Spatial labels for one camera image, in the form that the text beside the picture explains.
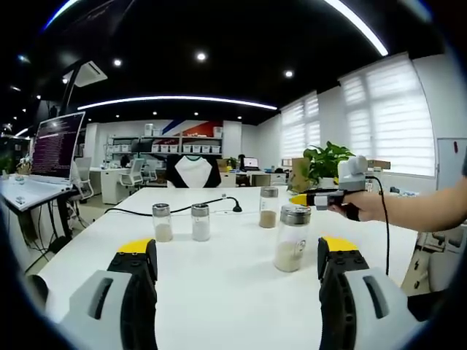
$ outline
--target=metal lid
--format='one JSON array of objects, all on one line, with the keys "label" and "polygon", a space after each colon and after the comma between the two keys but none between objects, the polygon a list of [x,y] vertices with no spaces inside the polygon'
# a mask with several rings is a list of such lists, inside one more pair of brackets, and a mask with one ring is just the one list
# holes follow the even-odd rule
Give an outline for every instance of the metal lid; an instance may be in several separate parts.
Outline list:
[{"label": "metal lid", "polygon": [[268,186],[261,188],[260,196],[263,198],[277,198],[278,195],[279,190],[277,187]]},{"label": "metal lid", "polygon": [[207,217],[209,216],[209,206],[204,203],[193,204],[191,206],[191,215],[194,217]]},{"label": "metal lid", "polygon": [[280,221],[288,226],[308,225],[312,210],[306,206],[282,206],[280,210]]},{"label": "metal lid", "polygon": [[170,207],[167,203],[156,203],[153,205],[154,217],[168,217],[170,215]]}]

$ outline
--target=computer monitor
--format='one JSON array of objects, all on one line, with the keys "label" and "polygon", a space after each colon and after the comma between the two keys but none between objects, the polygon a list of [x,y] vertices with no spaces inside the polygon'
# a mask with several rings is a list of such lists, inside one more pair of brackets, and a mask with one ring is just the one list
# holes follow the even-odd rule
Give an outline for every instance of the computer monitor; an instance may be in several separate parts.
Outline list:
[{"label": "computer monitor", "polygon": [[245,166],[245,168],[257,168],[258,167],[258,159],[256,159],[256,158],[245,158],[244,159],[244,166]]},{"label": "computer monitor", "polygon": [[45,120],[39,124],[31,178],[53,184],[70,184],[74,148],[85,112]]}]

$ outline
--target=window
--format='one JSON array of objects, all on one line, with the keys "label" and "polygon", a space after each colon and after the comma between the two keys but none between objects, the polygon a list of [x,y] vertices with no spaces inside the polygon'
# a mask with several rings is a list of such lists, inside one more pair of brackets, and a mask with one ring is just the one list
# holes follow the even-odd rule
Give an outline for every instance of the window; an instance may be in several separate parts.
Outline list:
[{"label": "window", "polygon": [[301,158],[307,147],[320,146],[318,98],[313,92],[282,109],[281,158]]},{"label": "window", "polygon": [[344,77],[341,86],[352,152],[390,161],[392,172],[434,176],[430,112],[406,55]]}]

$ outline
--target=human hand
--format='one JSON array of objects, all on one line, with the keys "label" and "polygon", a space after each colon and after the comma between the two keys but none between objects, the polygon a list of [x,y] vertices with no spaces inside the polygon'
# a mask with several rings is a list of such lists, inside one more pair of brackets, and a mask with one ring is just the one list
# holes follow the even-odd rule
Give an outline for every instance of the human hand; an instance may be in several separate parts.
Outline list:
[{"label": "human hand", "polygon": [[329,206],[328,210],[335,211],[340,215],[347,217],[344,207],[346,204],[353,204],[359,208],[358,219],[360,221],[380,220],[382,209],[381,197],[376,193],[371,192],[356,192],[346,195],[342,202],[343,206]]}]

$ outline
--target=whiteboard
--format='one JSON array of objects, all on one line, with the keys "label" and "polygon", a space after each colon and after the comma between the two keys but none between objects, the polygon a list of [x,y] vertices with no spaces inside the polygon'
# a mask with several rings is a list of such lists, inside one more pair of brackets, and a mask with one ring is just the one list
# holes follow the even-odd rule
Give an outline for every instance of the whiteboard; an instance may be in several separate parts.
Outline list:
[{"label": "whiteboard", "polygon": [[439,165],[436,189],[443,190],[453,187],[462,176],[467,139],[437,139],[437,142]]}]

